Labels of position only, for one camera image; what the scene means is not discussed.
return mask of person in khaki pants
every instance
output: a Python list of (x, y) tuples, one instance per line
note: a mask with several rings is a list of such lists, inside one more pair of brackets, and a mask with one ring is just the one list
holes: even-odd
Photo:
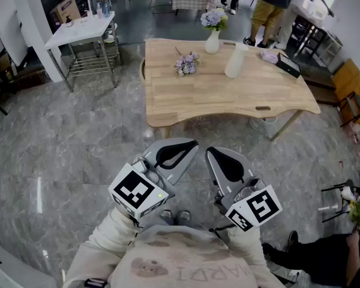
[(251, 36), (243, 40), (244, 44), (255, 46), (256, 34), (260, 26), (265, 26), (263, 40), (257, 45), (265, 48), (273, 27), (282, 15), (284, 9), (288, 8), (291, 0), (257, 0), (256, 7), (252, 15)]

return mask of white pillar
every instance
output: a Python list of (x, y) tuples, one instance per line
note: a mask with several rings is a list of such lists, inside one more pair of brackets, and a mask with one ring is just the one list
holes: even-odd
[[(38, 58), (46, 69), (49, 77), (58, 82), (62, 80), (56, 67), (44, 45), (51, 38), (52, 32), (49, 28), (47, 18), (44, 13), (41, 0), (14, 0), (19, 18), (25, 29), (27, 39), (32, 44)], [(61, 61), (61, 52), (58, 48), (52, 50), (63, 73), (67, 73), (67, 68)]]

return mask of sneaker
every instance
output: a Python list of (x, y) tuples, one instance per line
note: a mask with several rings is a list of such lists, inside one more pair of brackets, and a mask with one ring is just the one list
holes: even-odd
[(227, 4), (221, 2), (217, 7), (225, 10), (227, 8)]
[(287, 252), (289, 252), (291, 246), (296, 245), (297, 243), (299, 243), (299, 235), (297, 231), (294, 230), (289, 234)]
[(280, 49), (280, 50), (286, 50), (287, 49), (287, 44), (283, 44), (283, 43), (278, 43), (275, 48)]
[(171, 210), (164, 210), (161, 214), (160, 214), (161, 217), (163, 218), (169, 218), (169, 219), (173, 219), (173, 213)]
[(182, 210), (182, 211), (179, 211), (179, 213), (176, 216), (176, 219), (177, 219), (177, 221), (179, 221), (180, 219), (185, 220), (185, 221), (191, 221), (191, 214), (187, 210)]
[(263, 41), (261, 41), (259, 44), (257, 44), (258, 48), (266, 48), (266, 45), (263, 44)]
[(251, 38), (250, 37), (246, 37), (245, 39), (243, 39), (242, 41), (244, 44), (247, 44), (249, 46), (254, 46), (256, 45), (256, 42), (255, 41), (251, 41)]
[(268, 257), (271, 257), (271, 254), (275, 250), (275, 248), (271, 246), (269, 243), (263, 243), (262, 247), (263, 247), (263, 254)]
[(106, 44), (112, 44), (115, 42), (115, 39), (113, 38), (113, 35), (108, 34), (108, 36), (104, 38), (104, 42)]

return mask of white bottle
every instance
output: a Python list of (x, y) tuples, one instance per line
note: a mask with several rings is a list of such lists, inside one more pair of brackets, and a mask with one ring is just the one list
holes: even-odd
[(236, 78), (242, 68), (244, 57), (248, 51), (248, 46), (243, 43), (236, 43), (235, 51), (229, 58), (228, 64), (225, 69), (225, 74), (230, 78)]
[(100, 2), (97, 4), (96, 13), (98, 18), (103, 18), (103, 8), (101, 7)]

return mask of bottle on table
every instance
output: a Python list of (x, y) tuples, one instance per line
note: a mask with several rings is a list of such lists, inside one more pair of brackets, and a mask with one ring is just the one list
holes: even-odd
[(98, 18), (103, 18), (103, 8), (101, 6), (101, 2), (97, 4), (96, 13)]

